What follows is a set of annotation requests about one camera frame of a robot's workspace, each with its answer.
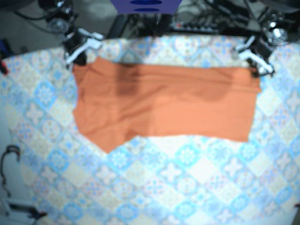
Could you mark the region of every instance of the orange fabric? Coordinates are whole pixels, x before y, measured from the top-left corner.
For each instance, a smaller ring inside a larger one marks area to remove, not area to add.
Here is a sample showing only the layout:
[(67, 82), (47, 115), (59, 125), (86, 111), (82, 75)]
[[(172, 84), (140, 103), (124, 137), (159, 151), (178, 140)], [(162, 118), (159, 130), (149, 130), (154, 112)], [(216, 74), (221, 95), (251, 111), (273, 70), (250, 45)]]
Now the orange fabric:
[(248, 141), (259, 80), (246, 68), (117, 64), (74, 67), (78, 130), (110, 152), (136, 135)]

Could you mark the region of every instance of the black cable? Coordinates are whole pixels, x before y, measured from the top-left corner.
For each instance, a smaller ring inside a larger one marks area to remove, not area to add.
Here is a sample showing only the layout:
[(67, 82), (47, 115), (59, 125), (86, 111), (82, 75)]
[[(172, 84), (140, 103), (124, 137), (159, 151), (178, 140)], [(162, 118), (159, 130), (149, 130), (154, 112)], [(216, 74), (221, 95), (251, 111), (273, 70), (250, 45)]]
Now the black cable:
[(54, 10), (54, 12), (51, 12), (51, 13), (49, 13), (49, 14), (47, 14), (47, 15), (44, 15), (44, 16), (41, 16), (41, 17), (30, 17), (30, 16), (24, 15), (24, 14), (18, 12), (18, 11), (15, 11), (15, 14), (16, 14), (17, 16), (19, 16), (19, 17), (22, 17), (22, 18), (25, 19), (25, 20), (44, 20), (44, 19), (48, 19), (48, 18), (50, 18), (50, 17), (56, 15), (56, 14), (60, 11), (60, 9), (61, 9), (67, 2), (69, 2), (69, 1), (70, 1), (70, 0), (65, 0), (65, 1), (62, 3), (61, 6), (57, 7), (57, 8)]
[(261, 22), (261, 20), (264, 18), (264, 16), (270, 11), (270, 9), (268, 7), (265, 7), (265, 9), (262, 11), (262, 13), (259, 15), (259, 17), (257, 18), (257, 20), (259, 22)]
[(245, 5), (246, 5), (246, 7), (247, 7), (247, 9), (248, 9), (248, 11), (249, 11), (249, 13), (250, 13), (252, 19), (254, 19), (256, 22), (258, 22), (258, 19), (257, 19), (256, 16), (254, 15), (254, 13), (253, 13), (253, 11), (252, 11), (252, 8), (251, 8), (250, 5), (249, 5), (248, 0), (244, 0), (244, 3), (245, 3)]
[(11, 152), (14, 152), (17, 155), (17, 161), (19, 161), (20, 160), (20, 149), (19, 149), (19, 147), (15, 146), (15, 145), (9, 145), (6, 147), (6, 151), (1, 155), (1, 161), (0, 161), (0, 175), (2, 177), (2, 188), (7, 193), (7, 196), (9, 198), (11, 197), (11, 193), (6, 187), (6, 176), (4, 175), (4, 172), (3, 172), (3, 162), (4, 162), (5, 156)]
[(172, 22), (173, 15), (170, 14), (162, 14), (159, 21), (156, 23), (156, 27), (154, 30), (154, 35), (161, 37), (164, 32), (168, 29)]
[(48, 34), (62, 34), (62, 32), (55, 32), (55, 31), (50, 31), (50, 30), (47, 30), (47, 29), (44, 29), (38, 25), (36, 25), (34, 22), (30, 21), (30, 20), (25, 20), (27, 23), (29, 23), (31, 26), (37, 28), (38, 30), (42, 31), (42, 32), (45, 32), (45, 33), (48, 33)]
[(147, 17), (143, 18), (144, 25), (146, 25), (151, 31), (154, 30), (154, 25), (149, 22)]
[(39, 220), (40, 218), (43, 218), (43, 217), (45, 217), (45, 216), (48, 215), (47, 212), (40, 212), (40, 211), (37, 211), (36, 208), (31, 208), (31, 209), (29, 210), (29, 213), (30, 213), (30, 215), (28, 215), (28, 218), (34, 219), (32, 225), (37, 224), (37, 222), (38, 222), (38, 220)]

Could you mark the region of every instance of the gray floor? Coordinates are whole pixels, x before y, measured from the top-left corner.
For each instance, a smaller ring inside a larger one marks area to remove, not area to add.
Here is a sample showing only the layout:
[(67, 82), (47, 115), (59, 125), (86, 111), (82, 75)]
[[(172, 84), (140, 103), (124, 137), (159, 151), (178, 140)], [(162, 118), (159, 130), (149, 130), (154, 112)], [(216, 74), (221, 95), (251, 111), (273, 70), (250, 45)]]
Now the gray floor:
[[(73, 2), (76, 12), (79, 13), (76, 25), (88, 31), (102, 34), (108, 32), (117, 14), (109, 0), (73, 0)], [(37, 1), (22, 8), (20, 12), (33, 17), (42, 15)], [(35, 23), (44, 28), (46, 26), (45, 21)], [(55, 35), (37, 30), (11, 12), (0, 12), (0, 29), (0, 38), (7, 38), (15, 53), (19, 53), (22, 46), (31, 52), (60, 45)]]

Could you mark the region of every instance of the patterned tablecloth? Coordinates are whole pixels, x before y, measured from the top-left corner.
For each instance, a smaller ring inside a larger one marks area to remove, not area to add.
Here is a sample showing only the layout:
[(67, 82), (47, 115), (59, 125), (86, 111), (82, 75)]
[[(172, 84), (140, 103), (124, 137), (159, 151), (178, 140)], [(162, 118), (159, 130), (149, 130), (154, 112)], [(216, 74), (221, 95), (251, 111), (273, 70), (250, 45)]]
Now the patterned tablecloth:
[[(242, 39), (174, 36), (109, 40), (89, 52), (113, 61), (238, 66)], [(0, 93), (32, 201), (56, 225), (220, 225), (288, 213), (300, 199), (300, 46), (271, 57), (248, 143), (136, 137), (105, 154), (78, 134), (76, 84), (63, 50), (6, 59)]]

